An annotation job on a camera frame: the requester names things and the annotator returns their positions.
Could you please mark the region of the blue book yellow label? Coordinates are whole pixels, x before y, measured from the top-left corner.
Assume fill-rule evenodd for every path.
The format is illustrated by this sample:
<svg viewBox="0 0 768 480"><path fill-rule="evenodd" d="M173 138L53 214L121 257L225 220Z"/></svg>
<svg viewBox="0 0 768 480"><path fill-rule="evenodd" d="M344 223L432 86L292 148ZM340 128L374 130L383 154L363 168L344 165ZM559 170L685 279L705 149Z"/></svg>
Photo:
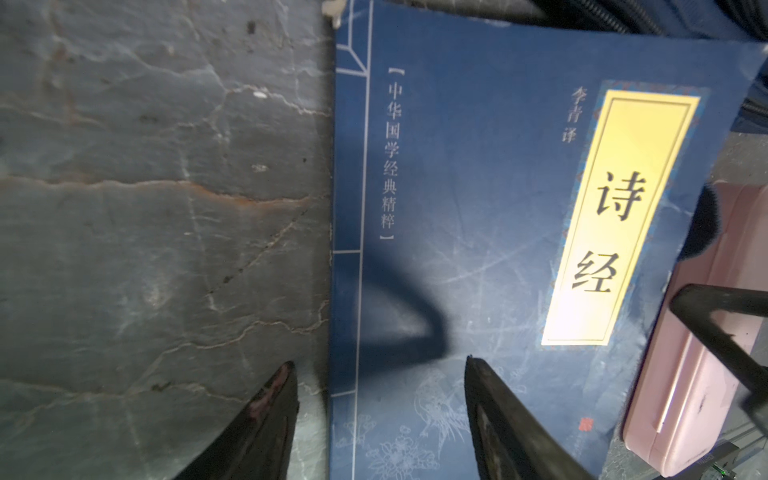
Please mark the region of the blue book yellow label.
<svg viewBox="0 0 768 480"><path fill-rule="evenodd" d="M766 58L736 32L348 2L330 477L476 478L468 357L599 476L700 192Z"/></svg>

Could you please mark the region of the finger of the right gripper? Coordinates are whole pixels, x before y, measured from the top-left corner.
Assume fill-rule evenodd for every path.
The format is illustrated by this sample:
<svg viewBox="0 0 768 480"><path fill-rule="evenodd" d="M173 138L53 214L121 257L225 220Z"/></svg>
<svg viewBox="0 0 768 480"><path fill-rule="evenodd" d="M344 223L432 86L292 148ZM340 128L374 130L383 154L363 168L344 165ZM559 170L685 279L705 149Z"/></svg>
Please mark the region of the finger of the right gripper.
<svg viewBox="0 0 768 480"><path fill-rule="evenodd" d="M678 291L669 308L747 390L767 395L767 370L712 319L717 311L766 318L765 291L689 284Z"/></svg>

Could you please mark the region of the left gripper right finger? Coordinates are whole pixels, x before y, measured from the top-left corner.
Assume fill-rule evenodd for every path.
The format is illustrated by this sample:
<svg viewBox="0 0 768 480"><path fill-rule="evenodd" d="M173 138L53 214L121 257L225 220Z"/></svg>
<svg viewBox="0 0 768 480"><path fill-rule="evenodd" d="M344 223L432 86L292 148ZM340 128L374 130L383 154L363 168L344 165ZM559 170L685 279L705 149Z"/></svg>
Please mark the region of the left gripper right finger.
<svg viewBox="0 0 768 480"><path fill-rule="evenodd" d="M492 367L469 356L465 400L482 479L590 479L542 427Z"/></svg>

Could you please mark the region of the navy blue student backpack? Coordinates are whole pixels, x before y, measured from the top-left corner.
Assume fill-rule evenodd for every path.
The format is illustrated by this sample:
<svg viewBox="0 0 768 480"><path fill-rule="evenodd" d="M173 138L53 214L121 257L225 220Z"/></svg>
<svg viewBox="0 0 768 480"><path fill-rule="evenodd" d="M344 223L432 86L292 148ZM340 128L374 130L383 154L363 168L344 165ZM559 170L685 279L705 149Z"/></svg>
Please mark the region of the navy blue student backpack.
<svg viewBox="0 0 768 480"><path fill-rule="evenodd" d="M621 34L767 41L767 3L731 0L537 1L556 25Z"/></svg>

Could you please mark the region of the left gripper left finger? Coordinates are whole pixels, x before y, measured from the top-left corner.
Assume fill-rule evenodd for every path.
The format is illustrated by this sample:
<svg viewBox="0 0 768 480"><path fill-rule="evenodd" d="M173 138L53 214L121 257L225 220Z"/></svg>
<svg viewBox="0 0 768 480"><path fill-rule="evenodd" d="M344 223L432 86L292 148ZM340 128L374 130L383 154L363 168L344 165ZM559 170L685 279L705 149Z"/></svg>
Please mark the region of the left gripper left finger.
<svg viewBox="0 0 768 480"><path fill-rule="evenodd" d="M299 407L296 367L288 361L176 477L285 480Z"/></svg>

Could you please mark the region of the pink pencil case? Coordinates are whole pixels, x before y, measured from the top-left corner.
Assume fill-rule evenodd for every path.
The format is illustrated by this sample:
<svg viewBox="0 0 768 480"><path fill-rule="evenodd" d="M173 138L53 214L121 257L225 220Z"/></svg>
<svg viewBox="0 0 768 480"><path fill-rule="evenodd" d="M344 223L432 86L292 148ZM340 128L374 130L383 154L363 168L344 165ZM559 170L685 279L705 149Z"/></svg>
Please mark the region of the pink pencil case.
<svg viewBox="0 0 768 480"><path fill-rule="evenodd" d="M665 298L688 284L767 288L767 189L717 182L720 231L680 261ZM702 459L716 444L737 379L664 304L623 427L628 450L663 477Z"/></svg>

